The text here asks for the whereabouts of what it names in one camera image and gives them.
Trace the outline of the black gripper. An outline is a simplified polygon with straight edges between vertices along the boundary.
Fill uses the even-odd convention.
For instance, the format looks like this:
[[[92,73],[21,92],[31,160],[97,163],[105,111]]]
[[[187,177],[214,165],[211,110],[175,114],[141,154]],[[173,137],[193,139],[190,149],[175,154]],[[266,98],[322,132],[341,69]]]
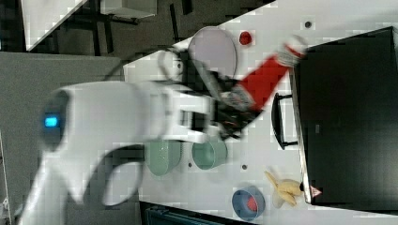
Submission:
[[[222,94],[231,93],[235,84],[237,80],[223,77],[217,71],[208,70],[200,61],[191,59],[187,62],[187,86],[197,93],[214,99],[210,121],[221,126],[220,135],[223,140],[240,139],[242,130],[260,115],[255,111],[241,112],[226,104]]]

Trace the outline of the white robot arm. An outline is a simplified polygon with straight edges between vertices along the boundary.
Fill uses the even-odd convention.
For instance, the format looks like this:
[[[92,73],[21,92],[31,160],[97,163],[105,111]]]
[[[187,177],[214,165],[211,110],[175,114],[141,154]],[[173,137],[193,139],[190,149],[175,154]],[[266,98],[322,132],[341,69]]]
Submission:
[[[236,137],[255,117],[222,100],[233,80],[197,60],[180,80],[84,82],[54,90],[43,105],[42,153],[18,225],[65,225],[69,200],[114,208],[141,185],[136,165],[148,145],[206,143],[217,128]]]

